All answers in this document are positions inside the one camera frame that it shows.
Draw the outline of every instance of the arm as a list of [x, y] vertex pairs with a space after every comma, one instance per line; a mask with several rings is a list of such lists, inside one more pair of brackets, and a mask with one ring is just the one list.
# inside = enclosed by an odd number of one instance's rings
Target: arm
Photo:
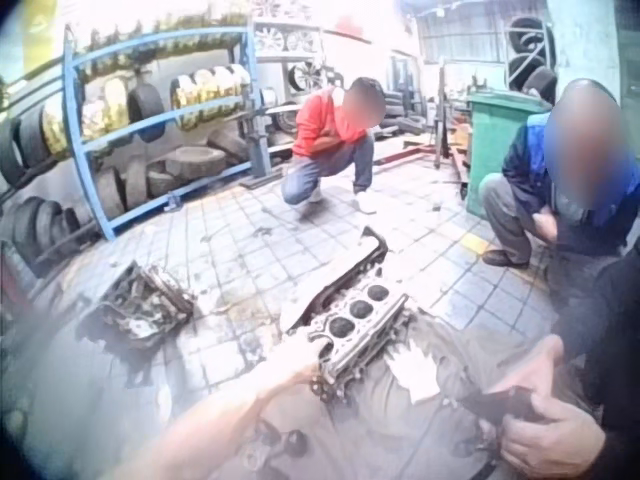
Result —
[[289, 386], [308, 381], [318, 369], [324, 342], [310, 344], [299, 332], [273, 355], [187, 411], [149, 448], [108, 478], [207, 479], [234, 455], [264, 407]]

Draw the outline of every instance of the man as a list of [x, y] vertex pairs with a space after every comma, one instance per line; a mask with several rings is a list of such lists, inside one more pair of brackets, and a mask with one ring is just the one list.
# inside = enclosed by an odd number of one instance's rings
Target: man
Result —
[[[640, 240], [605, 267], [589, 298], [564, 318], [492, 390], [534, 390], [548, 421], [513, 418], [503, 425], [502, 454], [530, 478], [640, 478]], [[602, 406], [600, 425], [586, 412], [551, 398], [554, 366], [586, 354], [581, 375], [588, 401]]]
[[529, 232], [551, 249], [552, 300], [580, 296], [619, 256], [638, 211], [640, 177], [623, 124], [611, 94], [586, 79], [571, 82], [550, 114], [529, 117], [502, 174], [480, 185], [502, 246], [485, 252], [484, 262], [527, 268]]
[[378, 125], [384, 114], [382, 87], [371, 78], [357, 78], [347, 91], [330, 87], [313, 94], [296, 119], [293, 160], [282, 182], [284, 201], [289, 205], [319, 202], [320, 178], [336, 175], [354, 163], [353, 192], [358, 206], [364, 213], [374, 213], [367, 194], [373, 176], [373, 138], [367, 128]]

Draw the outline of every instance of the cylinder bore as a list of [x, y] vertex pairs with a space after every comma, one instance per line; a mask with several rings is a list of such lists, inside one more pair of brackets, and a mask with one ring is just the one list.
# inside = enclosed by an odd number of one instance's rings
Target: cylinder bore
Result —
[[349, 307], [349, 313], [359, 320], [367, 318], [371, 312], [373, 312], [373, 305], [364, 300], [356, 300]]
[[329, 332], [336, 338], [345, 338], [355, 330], [356, 326], [344, 317], [336, 317], [329, 323]]
[[387, 290], [382, 285], [371, 285], [367, 289], [367, 295], [369, 295], [369, 298], [371, 300], [374, 300], [376, 302], [381, 302], [382, 300], [384, 300], [389, 296], [389, 290]]

